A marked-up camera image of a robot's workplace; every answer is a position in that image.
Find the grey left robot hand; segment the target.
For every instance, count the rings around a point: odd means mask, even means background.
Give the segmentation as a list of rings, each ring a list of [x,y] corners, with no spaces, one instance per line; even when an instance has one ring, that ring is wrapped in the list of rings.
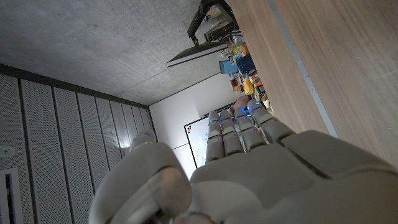
[[[250,101],[210,112],[205,164],[187,176],[151,130],[100,184],[90,223],[396,223],[397,170]]]

